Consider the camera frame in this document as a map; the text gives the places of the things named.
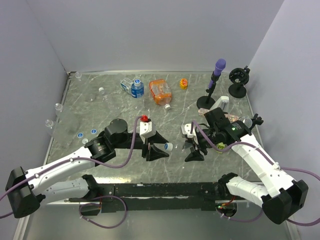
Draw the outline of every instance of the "cable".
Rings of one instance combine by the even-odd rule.
[[[229,151],[233,146],[235,145],[246,145],[249,146],[251,148],[254,148],[255,150],[257,150],[271,165],[275,164],[261,149],[257,148],[256,146],[254,146],[251,143],[248,142],[242,142],[242,141],[238,141],[238,142],[234,142],[230,145],[228,145],[226,148],[224,149],[218,149],[216,147],[216,145],[214,145],[214,143],[208,138],[208,136],[205,134],[205,132],[200,128],[199,124],[195,121],[192,120],[191,122],[191,131],[190,134],[192,134],[193,129],[194,129],[194,125],[197,127],[197,129],[199,130],[199,132],[201,133],[201,135],[204,137],[204,139],[210,144],[210,146],[212,148],[214,148],[216,151],[219,152],[227,152]],[[300,173],[304,173],[304,174],[309,174],[313,177],[315,177],[316,179],[318,179],[320,181],[320,176],[318,176],[317,174],[308,171],[308,170],[304,170],[304,169],[299,169],[299,168],[291,168],[291,167],[281,167],[281,169],[283,170],[287,170],[287,171],[294,171],[294,172],[300,172]],[[314,226],[320,223],[320,218],[318,218],[317,220],[313,221],[313,222],[308,222],[308,223],[301,223],[301,222],[296,222],[296,221],[292,221],[290,219],[287,219],[288,222],[298,225],[298,226],[304,226],[304,227],[310,227],[310,226]]]
[[[98,160],[95,160],[95,159],[92,159],[92,158],[88,158],[88,157],[73,157],[73,161],[75,160],[88,160],[88,161],[91,161],[91,162],[94,162],[96,164],[99,164],[99,165],[102,165],[102,166],[105,166],[105,167],[108,167],[108,168],[112,168],[112,169],[119,169],[119,168],[123,168],[125,165],[128,164],[131,156],[132,156],[132,153],[134,151],[134,146],[135,146],[135,140],[136,140],[136,132],[137,132],[137,125],[138,125],[138,121],[139,119],[141,118],[142,116],[137,116],[134,120],[134,125],[133,125],[133,134],[132,134],[132,141],[131,141],[131,146],[130,146],[130,151],[129,151],[129,154],[128,154],[128,157],[127,159],[125,160],[124,163],[120,164],[120,165],[110,165],[110,164],[106,164],[106,163],[103,163],[101,161],[98,161]],[[45,174],[46,172],[49,172],[51,171],[52,169],[55,169],[56,167],[60,166],[60,165],[63,165],[65,163],[68,163],[70,162],[70,159],[66,159],[66,160],[63,160],[63,161],[60,161],[58,162],[57,164],[54,164],[40,172],[38,172],[38,175],[41,176],[42,174]],[[15,190],[16,188],[18,188],[19,186],[29,182],[30,180],[32,179],[35,179],[36,178],[36,175],[34,174],[33,176],[31,177],[28,177],[26,178],[25,180],[17,183],[16,185],[12,186],[11,188],[9,188],[3,195],[0,196],[0,201],[5,197],[7,196],[10,192],[12,192],[13,190]],[[10,215],[12,215],[13,212],[9,212],[5,215],[1,215],[0,216],[0,219],[4,219]]]
[[[93,199],[91,199],[91,200],[98,200],[98,199],[104,199],[104,198],[118,199],[118,200],[123,204],[123,206],[124,206],[124,215],[123,215],[123,218],[121,219],[121,221],[120,221],[119,223],[117,223],[116,225],[113,225],[113,226],[103,226],[103,225],[101,225],[101,224],[99,224],[99,223],[96,223],[95,221],[92,221],[92,220],[88,219],[87,217],[85,217],[85,216],[83,216],[83,215],[81,214],[81,209],[82,209],[84,206],[99,206],[99,204],[96,204],[96,203],[87,203],[87,204],[84,204],[84,205],[80,206],[80,207],[79,207],[80,218],[86,220],[86,221],[89,222],[89,223],[92,223],[93,225],[96,225],[96,226],[98,226],[98,227],[100,227],[100,228],[103,228],[103,229],[114,229],[114,228],[120,226],[120,225],[125,221],[125,219],[126,219],[126,217],[127,217],[127,214],[128,214],[127,205],[126,205],[125,201],[123,201],[120,197],[118,197],[118,196],[111,196],[111,195],[98,196],[98,197],[95,197],[95,198],[93,198]]]
[[[222,206],[228,206],[228,205],[229,205],[230,203],[232,203],[235,199],[236,199],[236,196],[233,196],[229,202],[222,203],[221,205],[222,205]]]

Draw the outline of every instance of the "red cap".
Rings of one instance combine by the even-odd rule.
[[[140,120],[141,120],[142,122],[145,122],[145,123],[149,122],[149,118],[148,118],[146,115],[142,115],[142,117],[140,118]]]

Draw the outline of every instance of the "robotic arm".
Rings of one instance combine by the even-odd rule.
[[[281,170],[279,164],[266,153],[251,132],[255,125],[263,123],[261,117],[256,114],[252,119],[252,126],[248,128],[239,120],[230,123],[221,108],[213,109],[204,116],[209,124],[208,129],[203,129],[206,137],[213,144],[224,143],[228,148],[232,148],[263,183],[255,184],[235,173],[229,173],[218,181],[226,193],[242,197],[262,207],[266,216],[276,224],[281,224],[303,207],[308,185],[303,180],[296,181]],[[191,127],[192,124],[181,127],[186,142],[192,144],[191,153],[185,161],[203,161],[204,156],[200,152],[206,155],[207,148],[212,146],[195,127]]]
[[[140,134],[128,133],[128,124],[123,119],[115,119],[97,137],[75,152],[50,164],[24,171],[18,167],[11,171],[5,190],[33,177],[8,194],[15,218],[23,218],[34,213],[41,205],[67,198],[92,199],[97,195],[97,183],[93,176],[84,175],[72,181],[61,181],[77,172],[94,168],[99,162],[106,163],[116,156],[115,149],[142,150],[147,161],[168,157],[169,154],[154,144],[168,141],[157,131],[156,126],[147,117],[142,116]],[[93,161],[76,158],[89,158]]]

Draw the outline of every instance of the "gray wall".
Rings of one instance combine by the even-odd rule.
[[[0,184],[22,166],[40,166],[48,148],[45,119],[61,100],[67,75],[43,29],[25,0],[0,3]],[[5,198],[0,214],[11,211]],[[13,216],[0,220],[2,240],[16,230]]]
[[[263,144],[282,166],[320,173],[320,2],[286,0],[262,41],[250,68],[248,94],[265,123]],[[319,182],[290,172],[309,185],[299,222],[320,217]],[[320,237],[319,226],[300,227],[303,240]]]
[[[252,60],[283,0],[27,0],[67,71],[227,71]]]

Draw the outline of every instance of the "purple microphone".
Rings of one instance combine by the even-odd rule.
[[[216,61],[214,71],[211,76],[211,81],[209,83],[209,89],[212,87],[212,84],[214,84],[214,82],[218,81],[218,79],[221,75],[221,72],[226,67],[226,64],[227,64],[227,62],[223,58],[220,58],[218,61]]]

